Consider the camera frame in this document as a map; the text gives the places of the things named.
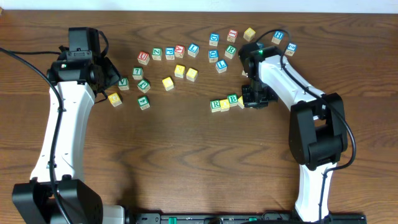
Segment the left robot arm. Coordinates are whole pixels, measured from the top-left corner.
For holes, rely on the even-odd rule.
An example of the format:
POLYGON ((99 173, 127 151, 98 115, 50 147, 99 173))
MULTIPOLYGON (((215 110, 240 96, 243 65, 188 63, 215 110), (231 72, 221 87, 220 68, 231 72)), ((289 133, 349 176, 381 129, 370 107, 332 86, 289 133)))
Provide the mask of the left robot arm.
POLYGON ((84 183, 83 148, 90 111, 99 93, 121 80, 100 48, 101 31, 74 27, 44 80, 50 111, 40 157, 30 181, 15 184, 12 201, 26 223, 129 223, 120 205, 104 205, 84 183))

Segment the yellow O block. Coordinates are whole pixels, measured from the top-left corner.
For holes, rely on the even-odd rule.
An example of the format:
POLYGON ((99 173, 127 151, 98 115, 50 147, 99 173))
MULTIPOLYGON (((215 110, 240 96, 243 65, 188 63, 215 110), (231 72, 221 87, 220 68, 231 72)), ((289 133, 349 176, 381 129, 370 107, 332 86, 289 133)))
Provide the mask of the yellow O block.
POLYGON ((230 103, 228 99, 220 100, 220 111, 228 111, 230 109, 230 103))
POLYGON ((244 105, 243 97, 242 97, 242 96, 240 96, 240 97, 238 98, 238 106, 239 106, 241 109, 244 109, 244 108, 245 108, 245 105, 244 105))

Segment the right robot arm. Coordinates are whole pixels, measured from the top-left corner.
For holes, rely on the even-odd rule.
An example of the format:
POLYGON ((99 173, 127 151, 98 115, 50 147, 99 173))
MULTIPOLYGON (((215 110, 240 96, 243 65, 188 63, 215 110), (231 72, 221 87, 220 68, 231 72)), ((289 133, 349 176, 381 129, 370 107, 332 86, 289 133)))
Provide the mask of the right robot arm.
POLYGON ((332 170, 348 147, 341 97, 309 84, 276 46, 262 48, 252 42, 243 45, 238 56, 251 81, 242 87, 244 106, 261 109, 281 101, 290 111, 289 147, 300 167, 297 218, 325 220, 332 170))

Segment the green B block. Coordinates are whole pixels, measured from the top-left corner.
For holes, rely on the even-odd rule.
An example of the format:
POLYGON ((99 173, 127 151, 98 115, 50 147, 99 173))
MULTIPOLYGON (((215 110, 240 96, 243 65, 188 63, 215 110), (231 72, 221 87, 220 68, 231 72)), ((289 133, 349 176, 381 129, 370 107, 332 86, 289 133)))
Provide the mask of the green B block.
POLYGON ((227 96, 228 102, 229 102, 229 106, 233 107, 233 106, 237 106, 238 105, 238 96, 237 94, 231 94, 227 96))

